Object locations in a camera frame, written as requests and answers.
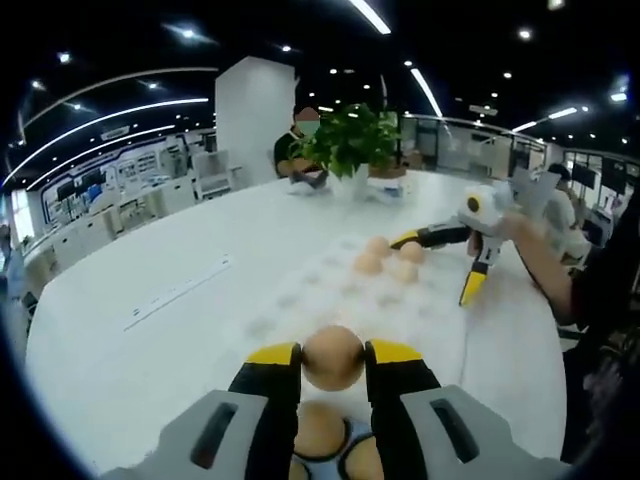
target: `black shirt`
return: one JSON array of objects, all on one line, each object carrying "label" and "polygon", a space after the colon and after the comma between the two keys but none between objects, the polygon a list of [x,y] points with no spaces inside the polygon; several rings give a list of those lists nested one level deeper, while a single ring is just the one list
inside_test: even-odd
[{"label": "black shirt", "polygon": [[587,331],[564,354],[565,460],[602,436],[613,399],[640,368],[639,278],[640,188],[605,248],[572,283],[571,313]]},{"label": "black shirt", "polygon": [[273,147],[274,167],[276,167],[276,173],[279,178],[284,178],[284,175],[281,175],[280,172],[278,172],[278,163],[290,159],[291,154],[295,151],[295,142],[298,138],[299,137],[289,130],[278,139]]}]

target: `egg tray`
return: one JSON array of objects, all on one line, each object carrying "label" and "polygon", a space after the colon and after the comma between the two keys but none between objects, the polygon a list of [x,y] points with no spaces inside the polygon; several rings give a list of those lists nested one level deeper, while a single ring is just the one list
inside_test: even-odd
[{"label": "egg tray", "polygon": [[[343,236],[310,257],[268,296],[262,312],[248,324],[245,339],[257,348],[305,340],[327,325],[342,325],[362,341],[372,338],[410,345],[421,352],[442,385],[458,384],[466,351],[466,315],[458,305],[471,261],[460,246],[426,251],[418,282],[400,283],[390,274],[397,252],[383,260],[383,272],[366,276],[353,270],[369,239]],[[324,392],[305,379],[302,399],[338,404],[350,416],[369,421],[366,380],[343,392]]]},{"label": "egg tray", "polygon": [[362,441],[373,436],[371,427],[359,420],[345,418],[345,441],[340,449],[328,457],[310,458],[294,453],[295,461],[301,463],[310,480],[350,480],[346,472],[349,453]]}]

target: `potted plant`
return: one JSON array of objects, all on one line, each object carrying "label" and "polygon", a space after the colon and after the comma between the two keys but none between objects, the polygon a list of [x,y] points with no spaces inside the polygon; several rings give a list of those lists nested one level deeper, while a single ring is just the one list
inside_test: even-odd
[{"label": "potted plant", "polygon": [[384,170],[392,162],[396,127],[366,104],[350,105],[324,116],[312,136],[299,140],[292,158],[302,157],[329,172],[334,195],[361,199],[366,195],[369,166]]}]

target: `desk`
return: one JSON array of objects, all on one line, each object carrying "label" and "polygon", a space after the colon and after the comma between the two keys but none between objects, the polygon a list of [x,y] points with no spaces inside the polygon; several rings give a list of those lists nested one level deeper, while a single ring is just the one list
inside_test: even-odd
[{"label": "desk", "polygon": [[[409,175],[417,188],[404,206],[290,196],[288,180],[242,190],[132,232],[50,282],[26,367],[71,449],[96,473],[139,462],[163,425],[208,390],[228,386],[216,365],[242,361],[233,346],[244,322],[310,251],[345,233],[392,237],[445,220],[473,184]],[[124,331],[141,299],[225,254],[231,268]],[[509,421],[520,446],[558,457],[566,398],[555,322],[512,245],[497,267],[509,300],[504,315],[469,327],[461,386]]]}]

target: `white pot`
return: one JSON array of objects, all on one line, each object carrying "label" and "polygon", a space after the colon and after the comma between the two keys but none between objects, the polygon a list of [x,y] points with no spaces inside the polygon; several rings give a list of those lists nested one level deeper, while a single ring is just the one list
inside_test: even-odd
[{"label": "white pot", "polygon": [[369,178],[369,165],[362,164],[352,177],[338,178],[333,172],[329,172],[329,188],[333,195],[349,202],[364,200],[367,196],[367,179]]}]

